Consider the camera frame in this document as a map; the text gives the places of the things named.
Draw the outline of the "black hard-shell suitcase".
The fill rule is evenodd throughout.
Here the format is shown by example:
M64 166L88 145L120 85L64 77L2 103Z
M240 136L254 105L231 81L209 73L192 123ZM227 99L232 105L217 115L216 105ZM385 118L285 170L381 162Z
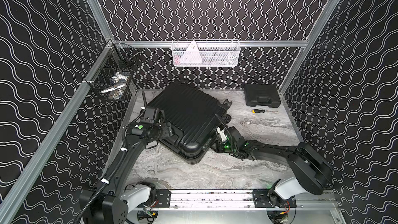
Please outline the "black hard-shell suitcase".
M149 107L165 112L165 121L172 125L174 136L160 140L188 164L199 163L216 140L221 125L216 115L225 119L232 102L220 102L213 96L183 82L166 87L149 103Z

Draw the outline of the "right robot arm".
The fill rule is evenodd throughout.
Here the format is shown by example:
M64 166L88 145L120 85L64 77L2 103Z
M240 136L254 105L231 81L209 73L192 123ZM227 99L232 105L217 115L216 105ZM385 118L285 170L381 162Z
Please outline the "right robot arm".
M247 141L235 127L218 127L212 149L242 161L264 160L290 168L293 175L278 179L267 192L266 198L273 206L306 192L321 195L332 175L331 166L307 143L279 146Z

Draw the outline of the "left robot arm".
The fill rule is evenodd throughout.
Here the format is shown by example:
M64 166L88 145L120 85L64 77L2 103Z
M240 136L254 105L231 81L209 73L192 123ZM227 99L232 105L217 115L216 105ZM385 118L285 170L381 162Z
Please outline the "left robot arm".
M123 185L141 153L151 142L174 135L165 112L145 106L139 116L123 128L122 145L103 178L79 197L80 211L74 220L79 224L125 224L136 208L131 200L122 199Z

